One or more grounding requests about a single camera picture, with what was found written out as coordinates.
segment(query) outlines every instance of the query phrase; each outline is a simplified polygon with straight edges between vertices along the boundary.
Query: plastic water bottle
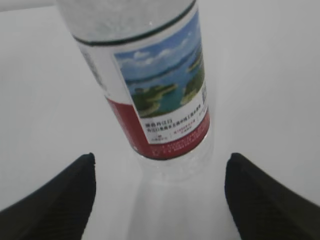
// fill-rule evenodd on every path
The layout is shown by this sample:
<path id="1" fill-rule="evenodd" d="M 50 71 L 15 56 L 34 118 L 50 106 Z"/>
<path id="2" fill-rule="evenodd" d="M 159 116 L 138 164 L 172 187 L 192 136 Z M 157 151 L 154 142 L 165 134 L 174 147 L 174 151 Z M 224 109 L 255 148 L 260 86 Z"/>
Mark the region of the plastic water bottle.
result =
<path id="1" fill-rule="evenodd" d="M 147 174 L 188 177 L 209 160 L 210 115 L 195 0 L 57 0 Z"/>

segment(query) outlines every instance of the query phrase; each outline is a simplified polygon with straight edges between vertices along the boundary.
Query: white background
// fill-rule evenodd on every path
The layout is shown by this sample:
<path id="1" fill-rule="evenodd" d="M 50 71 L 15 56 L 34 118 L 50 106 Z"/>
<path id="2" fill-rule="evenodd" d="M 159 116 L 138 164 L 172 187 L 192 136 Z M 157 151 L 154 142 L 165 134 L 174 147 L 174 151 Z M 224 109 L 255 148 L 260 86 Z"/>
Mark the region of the white background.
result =
<path id="1" fill-rule="evenodd" d="M 223 192 L 232 152 L 320 205 L 319 9 L 318 0 L 200 3 L 214 154 L 174 184 L 144 181 L 54 7 L 0 13 L 0 209 L 88 152 L 97 195 L 84 239 L 240 239 Z"/>

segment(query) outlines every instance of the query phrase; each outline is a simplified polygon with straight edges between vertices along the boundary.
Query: bottle label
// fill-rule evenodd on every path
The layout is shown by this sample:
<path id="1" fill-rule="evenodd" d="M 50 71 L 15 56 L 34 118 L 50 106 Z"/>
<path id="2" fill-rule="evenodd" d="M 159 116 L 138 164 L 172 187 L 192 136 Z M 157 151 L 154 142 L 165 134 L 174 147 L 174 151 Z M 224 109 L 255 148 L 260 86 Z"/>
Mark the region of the bottle label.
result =
<path id="1" fill-rule="evenodd" d="M 203 122 L 202 129 L 209 126 L 209 120 L 204 121 L 208 104 L 197 7 L 151 37 L 117 46 L 79 47 L 115 114 L 120 114 L 117 104 L 132 106 L 149 145 L 177 142 L 199 131 Z M 127 119 L 117 117 L 135 148 Z"/>

